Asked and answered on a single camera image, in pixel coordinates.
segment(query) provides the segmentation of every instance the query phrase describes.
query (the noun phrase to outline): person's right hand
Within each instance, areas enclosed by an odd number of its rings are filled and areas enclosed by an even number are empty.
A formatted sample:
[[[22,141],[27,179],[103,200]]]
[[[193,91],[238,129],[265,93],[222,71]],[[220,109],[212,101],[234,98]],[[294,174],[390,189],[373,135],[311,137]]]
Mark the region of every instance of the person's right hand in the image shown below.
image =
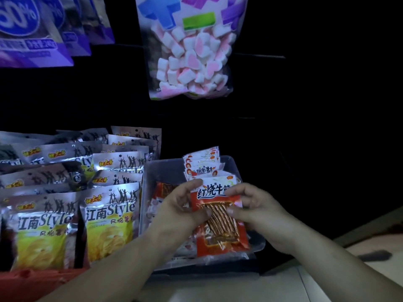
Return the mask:
[[[227,213],[247,223],[278,251],[294,254],[296,230],[302,223],[289,214],[269,193],[249,183],[236,184],[225,195],[241,195],[244,208],[231,206]]]

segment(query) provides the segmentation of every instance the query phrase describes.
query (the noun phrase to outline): person's left hand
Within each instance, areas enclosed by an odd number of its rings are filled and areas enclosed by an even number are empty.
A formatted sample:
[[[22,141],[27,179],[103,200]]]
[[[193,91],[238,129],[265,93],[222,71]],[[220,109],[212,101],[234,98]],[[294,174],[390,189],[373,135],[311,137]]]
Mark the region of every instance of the person's left hand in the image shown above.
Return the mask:
[[[175,188],[158,208],[147,234],[162,252],[163,260],[169,260],[193,230],[211,217],[207,209],[192,212],[183,207],[190,199],[190,192],[203,184],[202,179],[185,182]]]

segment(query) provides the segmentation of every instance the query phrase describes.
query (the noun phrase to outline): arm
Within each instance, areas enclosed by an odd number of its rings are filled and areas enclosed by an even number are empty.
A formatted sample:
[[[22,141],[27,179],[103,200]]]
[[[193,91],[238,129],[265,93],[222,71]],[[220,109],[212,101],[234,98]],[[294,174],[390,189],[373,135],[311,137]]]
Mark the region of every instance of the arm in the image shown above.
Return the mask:
[[[191,212],[183,205],[201,179],[173,190],[158,208],[147,231],[40,302],[133,301],[155,268],[171,259],[176,249],[206,221],[211,212]]]
[[[242,195],[247,208],[231,207],[228,214],[249,223],[278,251],[293,255],[333,302],[403,301],[402,287],[301,223],[269,193],[243,183],[226,194]]]

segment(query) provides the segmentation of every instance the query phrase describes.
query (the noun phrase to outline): hand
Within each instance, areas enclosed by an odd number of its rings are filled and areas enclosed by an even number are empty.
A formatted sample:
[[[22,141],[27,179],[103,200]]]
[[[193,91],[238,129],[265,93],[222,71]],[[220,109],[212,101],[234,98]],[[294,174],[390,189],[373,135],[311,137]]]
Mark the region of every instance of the hand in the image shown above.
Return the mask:
[[[162,251],[163,261],[171,259],[194,229],[211,217],[210,210],[192,212],[191,208],[183,207],[190,199],[190,192],[202,184],[202,179],[195,179],[175,188],[161,203],[145,232]]]
[[[289,214],[269,193],[249,183],[236,184],[225,191],[227,196],[241,195],[244,208],[231,206],[227,213],[247,223],[278,251],[294,254],[296,229],[302,223]]]

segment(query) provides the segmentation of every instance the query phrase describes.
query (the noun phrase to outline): blue plus sign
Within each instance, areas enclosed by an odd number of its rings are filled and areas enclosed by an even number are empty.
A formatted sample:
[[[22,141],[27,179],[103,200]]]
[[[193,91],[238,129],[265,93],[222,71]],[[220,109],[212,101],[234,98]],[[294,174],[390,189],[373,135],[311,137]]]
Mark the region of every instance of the blue plus sign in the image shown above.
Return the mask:
[[[172,14],[181,9],[179,0],[146,0],[138,5],[140,13],[152,20],[159,20],[165,30],[176,26]]]

